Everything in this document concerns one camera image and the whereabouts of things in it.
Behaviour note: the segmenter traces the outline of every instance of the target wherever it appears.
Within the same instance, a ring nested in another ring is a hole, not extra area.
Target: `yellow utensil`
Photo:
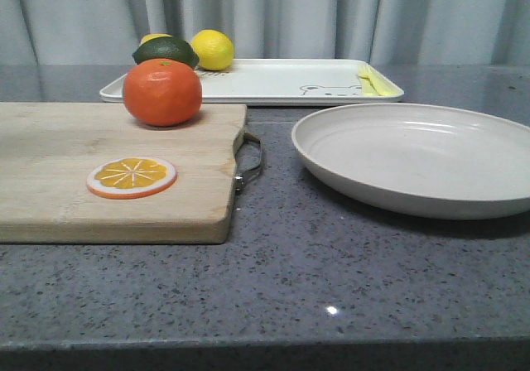
[[[400,94],[398,89],[387,82],[385,78],[368,63],[359,67],[357,75],[360,78],[363,95],[365,96],[394,96]]]

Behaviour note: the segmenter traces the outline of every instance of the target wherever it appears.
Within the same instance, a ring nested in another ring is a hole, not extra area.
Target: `green lime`
[[[167,58],[186,63],[194,69],[199,63],[199,56],[191,45],[181,38],[160,36],[141,44],[132,54],[137,65],[143,61],[156,58]]]

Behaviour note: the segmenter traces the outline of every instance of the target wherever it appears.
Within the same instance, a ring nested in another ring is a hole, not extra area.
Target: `orange slice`
[[[167,189],[176,180],[176,169],[156,157],[127,157],[93,170],[86,180],[89,190],[107,199],[136,199]]]

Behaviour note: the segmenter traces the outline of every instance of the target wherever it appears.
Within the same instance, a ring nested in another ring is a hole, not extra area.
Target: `white plate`
[[[337,191],[387,210],[488,219],[530,210],[530,128],[426,104],[358,104],[301,119],[292,141]]]
[[[336,59],[236,59],[224,71],[198,69],[203,100],[209,104],[322,105],[397,102],[403,90],[384,75],[379,78],[395,89],[392,96],[362,94],[360,60]],[[106,102],[122,102],[123,79],[119,77],[99,91]]]

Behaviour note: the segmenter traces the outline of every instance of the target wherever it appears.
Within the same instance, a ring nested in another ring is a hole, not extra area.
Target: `lime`
[[[145,60],[166,58],[186,63],[194,69],[199,62],[199,56],[191,45],[181,38],[173,36],[159,36],[141,44],[132,54],[137,65]]]
[[[199,31],[190,43],[199,56],[199,66],[203,69],[223,70],[234,60],[234,44],[220,31]]]
[[[157,38],[157,37],[171,37],[170,34],[166,34],[166,33],[151,33],[151,34],[146,34],[144,37],[142,37],[142,39],[140,40],[140,45],[143,44],[144,42],[146,41],[149,41],[149,40],[152,40],[153,38]]]

